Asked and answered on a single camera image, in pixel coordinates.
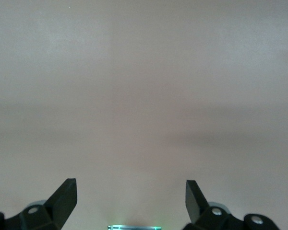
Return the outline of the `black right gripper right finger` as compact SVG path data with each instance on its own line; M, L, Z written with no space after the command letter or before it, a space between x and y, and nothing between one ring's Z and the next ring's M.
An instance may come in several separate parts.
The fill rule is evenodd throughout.
M195 180L186 181L185 205L190 217L185 230L276 230L277 225L260 214L247 214L243 220L224 208L210 205Z

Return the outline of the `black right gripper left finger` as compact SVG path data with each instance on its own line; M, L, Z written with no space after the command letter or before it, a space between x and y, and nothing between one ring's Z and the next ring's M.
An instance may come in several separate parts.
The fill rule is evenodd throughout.
M45 202L32 203L11 218L0 212L0 230L61 230L76 204L76 179L68 178Z

